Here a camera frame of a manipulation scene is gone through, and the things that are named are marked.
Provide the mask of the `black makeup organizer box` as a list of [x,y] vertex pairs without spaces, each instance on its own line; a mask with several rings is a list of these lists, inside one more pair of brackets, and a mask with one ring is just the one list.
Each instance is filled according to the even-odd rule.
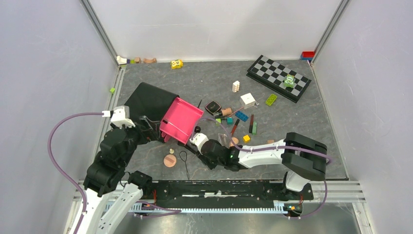
[[151,120],[162,120],[178,94],[142,82],[125,102],[130,109],[130,119],[147,116]]

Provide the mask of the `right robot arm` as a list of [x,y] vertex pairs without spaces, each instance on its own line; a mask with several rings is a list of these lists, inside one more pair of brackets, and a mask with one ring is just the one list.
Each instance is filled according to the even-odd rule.
[[196,133],[189,141],[201,156],[230,171],[261,165],[285,166],[289,170],[281,192],[288,199],[298,196],[310,181],[324,181],[331,162],[326,145],[295,132],[274,143],[257,146],[234,144],[227,148],[202,133]]

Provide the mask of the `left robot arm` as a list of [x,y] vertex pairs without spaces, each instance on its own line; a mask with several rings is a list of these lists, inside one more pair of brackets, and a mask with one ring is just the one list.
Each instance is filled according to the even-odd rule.
[[107,131],[100,149],[91,166],[88,167],[83,182],[82,209],[75,234],[112,234],[140,199],[152,195],[151,177],[134,172],[129,176],[120,197],[105,211],[109,199],[126,174],[126,166],[138,145],[159,139],[159,121],[141,116],[137,121],[129,117],[111,118],[111,129]]

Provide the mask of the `black makeup brush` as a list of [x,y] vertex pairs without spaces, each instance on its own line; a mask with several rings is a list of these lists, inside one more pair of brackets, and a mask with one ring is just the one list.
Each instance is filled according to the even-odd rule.
[[184,147],[189,150],[191,153],[193,153],[194,155],[196,155],[197,157],[200,155],[199,150],[197,149],[197,147],[191,143],[189,144],[185,144]]

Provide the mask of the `pink top drawer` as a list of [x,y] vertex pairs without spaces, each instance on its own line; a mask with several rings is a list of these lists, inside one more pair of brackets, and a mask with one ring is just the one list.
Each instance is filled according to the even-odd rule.
[[174,138],[186,144],[194,132],[195,124],[203,114],[204,111],[196,106],[179,97],[175,98],[160,123],[161,137],[164,142]]

